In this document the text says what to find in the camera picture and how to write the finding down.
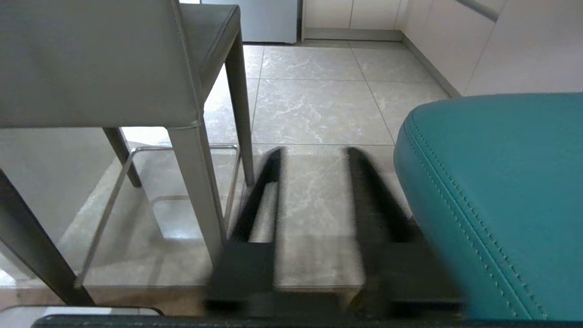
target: black metal frame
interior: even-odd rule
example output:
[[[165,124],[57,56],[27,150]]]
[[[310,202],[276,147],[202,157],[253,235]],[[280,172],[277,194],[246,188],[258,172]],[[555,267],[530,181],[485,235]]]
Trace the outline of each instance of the black metal frame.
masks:
[[[211,314],[269,317],[458,317],[462,298],[447,272],[409,224],[366,154],[347,148],[354,223],[366,281],[348,313],[330,293],[285,293],[273,287],[283,149],[267,156],[219,265],[206,299]],[[250,243],[259,205],[277,183],[272,241]]]
[[[36,321],[33,328],[580,328],[581,322],[560,321],[450,321],[450,320],[304,320],[238,319],[131,315],[54,315]]]

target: white wall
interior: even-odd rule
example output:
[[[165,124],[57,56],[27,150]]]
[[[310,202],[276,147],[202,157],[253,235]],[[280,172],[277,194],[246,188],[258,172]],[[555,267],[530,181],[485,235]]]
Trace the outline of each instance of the white wall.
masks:
[[[409,0],[401,0],[399,3],[399,12],[395,21],[395,30],[403,30],[405,28],[405,21],[407,20],[407,6]]]
[[[54,242],[114,158],[100,128],[0,130],[0,167]]]
[[[408,0],[405,20],[401,23],[403,33],[413,44],[424,53],[422,44],[425,35],[425,25],[434,0]]]
[[[493,28],[494,22],[455,0],[434,0],[420,49],[463,94]]]
[[[508,0],[465,95],[583,90],[583,1]]]

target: baseboard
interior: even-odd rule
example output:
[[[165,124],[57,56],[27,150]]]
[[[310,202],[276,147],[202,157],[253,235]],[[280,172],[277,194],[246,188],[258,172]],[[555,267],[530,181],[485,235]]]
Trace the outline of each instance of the baseboard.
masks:
[[[370,40],[401,41],[403,32],[399,30],[331,29],[327,27],[306,27],[304,39],[330,40]]]
[[[462,95],[451,85],[449,81],[441,74],[441,72],[425,57],[425,55],[407,38],[403,35],[403,44],[411,53],[423,64],[429,71],[431,76],[437,81],[441,88],[451,97],[458,98]]]

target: refrigerator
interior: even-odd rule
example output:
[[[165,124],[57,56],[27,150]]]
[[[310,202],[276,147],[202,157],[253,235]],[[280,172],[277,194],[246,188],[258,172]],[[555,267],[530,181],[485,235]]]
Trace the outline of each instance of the refrigerator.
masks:
[[[202,4],[239,5],[243,42],[295,43],[301,0],[201,0]]]

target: seat stitching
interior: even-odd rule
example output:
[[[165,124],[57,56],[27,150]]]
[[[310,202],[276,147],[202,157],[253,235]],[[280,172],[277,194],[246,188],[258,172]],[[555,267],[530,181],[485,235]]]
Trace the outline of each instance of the seat stitching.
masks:
[[[202,119],[201,111],[203,110],[203,108],[201,108],[200,104],[198,103],[198,94],[196,92],[195,83],[194,83],[194,80],[192,77],[193,76],[192,67],[191,67],[191,63],[190,63],[190,57],[189,57],[188,46],[187,46],[188,40],[186,39],[186,34],[185,34],[184,28],[182,26],[182,21],[178,20],[181,18],[181,8],[180,8],[180,4],[176,0],[172,0],[171,5],[172,5],[172,11],[173,11],[172,21],[174,22],[174,27],[176,28],[176,32],[178,34],[177,41],[179,42],[179,46],[182,49],[182,51],[181,51],[182,61],[186,65],[186,68],[188,70],[188,77],[190,79],[190,87],[192,89],[192,94],[194,95],[194,101],[196,103],[196,120],[199,121],[200,119]],[[197,78],[199,78],[199,80],[200,80],[200,77],[198,75],[200,73],[198,72],[198,70],[196,73],[197,73]]]
[[[413,113],[411,114],[410,118],[411,118],[411,121],[413,122],[413,125],[415,126],[415,130],[417,130],[417,133],[421,137],[421,140],[423,140],[423,143],[429,149],[429,151],[433,155],[433,158],[437,161],[437,163],[441,167],[441,170],[443,170],[443,172],[445,173],[445,175],[447,176],[447,178],[449,179],[449,181],[454,185],[454,187],[457,190],[457,192],[459,193],[459,195],[462,197],[462,199],[464,200],[464,202],[466,203],[466,205],[469,207],[469,209],[472,212],[474,218],[476,218],[476,220],[478,221],[478,223],[482,227],[482,230],[484,230],[484,232],[486,233],[486,235],[488,236],[488,238],[490,238],[490,240],[492,241],[492,243],[496,246],[498,252],[500,253],[500,255],[502,255],[502,258],[507,263],[507,265],[510,268],[510,270],[512,270],[512,272],[514,273],[514,276],[521,283],[522,288],[525,290],[525,292],[528,295],[528,297],[531,299],[531,301],[533,302],[533,304],[536,306],[536,308],[538,309],[538,311],[540,312],[540,314],[542,314],[543,318],[546,319],[548,317],[548,315],[545,313],[545,311],[543,310],[542,306],[540,304],[538,304],[538,302],[536,301],[534,294],[530,291],[530,289],[528,287],[528,284],[525,283],[525,282],[523,282],[523,280],[521,278],[521,275],[518,273],[518,271],[516,270],[516,268],[514,267],[514,265],[512,265],[510,263],[510,260],[509,260],[508,256],[504,253],[504,251],[503,251],[502,247],[500,246],[500,244],[498,243],[498,241],[496,241],[494,239],[492,233],[485,226],[484,222],[478,217],[476,210],[470,205],[467,197],[463,194],[463,192],[461,191],[461,189],[459,188],[459,186],[454,182],[452,176],[449,175],[449,173],[446,171],[444,165],[437,158],[437,155],[435,154],[435,152],[432,150],[432,148],[429,146],[429,144],[427,143],[427,141],[423,137],[423,134],[421,133],[421,131],[419,130],[419,127],[417,126],[417,123],[415,122],[415,118],[413,116]]]
[[[223,23],[221,24],[221,26],[219,28],[219,32],[217,33],[217,35],[215,36],[215,39],[213,40],[212,47],[209,49],[209,51],[207,51],[207,53],[205,55],[205,62],[208,62],[210,60],[210,55],[215,52],[217,44],[219,43],[219,40],[222,37],[228,23],[231,22],[231,20],[233,19],[233,15],[234,15],[236,9],[237,9],[237,7],[233,6],[233,8],[231,8],[231,11],[229,12],[229,18],[224,20]]]
[[[494,274],[490,271],[490,266],[488,264],[486,264],[486,262],[484,261],[484,257],[480,254],[480,251],[478,250],[478,248],[476,247],[476,245],[474,244],[473,241],[470,240],[470,236],[468,234],[468,232],[466,231],[466,229],[463,228],[462,223],[459,221],[459,218],[457,215],[455,215],[453,208],[451,207],[451,205],[449,204],[449,202],[447,201],[447,199],[445,198],[445,196],[443,195],[443,193],[441,192],[440,188],[437,186],[436,181],[433,179],[433,177],[431,176],[431,173],[429,172],[427,166],[425,166],[425,164],[423,163],[423,161],[421,160],[421,157],[419,156],[419,154],[417,153],[417,150],[415,150],[415,146],[413,146],[413,143],[411,141],[411,139],[409,138],[409,135],[407,132],[404,133],[405,137],[407,138],[407,142],[409,143],[409,146],[411,146],[411,149],[413,150],[413,152],[415,153],[415,157],[417,157],[417,160],[419,161],[419,163],[421,164],[421,166],[423,167],[423,169],[425,170],[425,173],[427,173],[427,176],[429,177],[429,179],[431,179],[431,182],[433,183],[433,186],[436,188],[437,192],[439,193],[439,195],[441,196],[441,199],[443,199],[445,205],[447,205],[451,215],[454,216],[454,220],[455,222],[458,224],[458,227],[461,229],[461,231],[463,232],[463,235],[466,237],[466,239],[468,240],[468,242],[470,243],[470,246],[472,247],[472,249],[474,250],[474,252],[476,253],[476,255],[478,256],[478,259],[480,259],[480,262],[482,262],[482,264],[484,265],[484,269],[486,270],[486,272],[488,273],[488,276],[490,277],[490,279],[494,282],[494,285],[496,286],[496,288],[498,288],[498,291],[500,292],[500,295],[504,298],[504,300],[506,301],[506,306],[508,307],[508,309],[512,312],[512,316],[513,317],[517,317],[518,314],[517,312],[512,308],[512,305],[510,304],[510,301],[508,300],[508,298],[506,297],[506,294],[504,293],[504,291],[502,290],[502,288],[500,287],[500,283],[496,280],[496,278],[494,278]]]

